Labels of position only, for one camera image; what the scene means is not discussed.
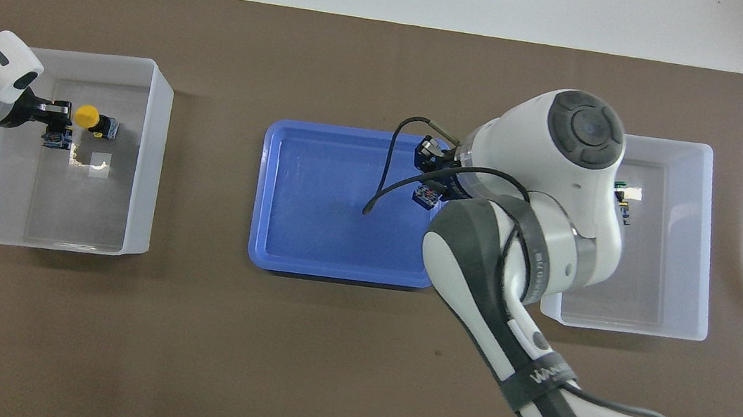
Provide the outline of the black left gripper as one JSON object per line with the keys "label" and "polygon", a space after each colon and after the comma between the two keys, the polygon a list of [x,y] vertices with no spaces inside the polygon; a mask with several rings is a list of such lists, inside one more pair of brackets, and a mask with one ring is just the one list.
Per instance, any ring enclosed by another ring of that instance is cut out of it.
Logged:
{"label": "black left gripper", "polygon": [[28,122],[46,124],[44,135],[72,139],[73,127],[69,122],[51,120],[49,117],[71,120],[72,103],[69,101],[45,100],[35,95],[31,88],[26,88],[13,103],[10,112],[0,121],[1,128],[20,127]]}

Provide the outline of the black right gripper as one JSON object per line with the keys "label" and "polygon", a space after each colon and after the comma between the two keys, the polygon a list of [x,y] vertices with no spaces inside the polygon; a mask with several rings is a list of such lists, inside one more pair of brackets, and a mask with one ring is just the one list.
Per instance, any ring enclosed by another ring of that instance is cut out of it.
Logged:
{"label": "black right gripper", "polygon": [[424,137],[418,145],[416,168],[424,172],[421,183],[431,190],[444,191],[440,195],[441,200],[468,200],[475,198],[474,194],[465,189],[463,178],[468,178],[466,172],[454,174],[432,173],[438,169],[454,169],[462,166],[461,161],[456,158],[455,148],[447,148],[438,139]]}

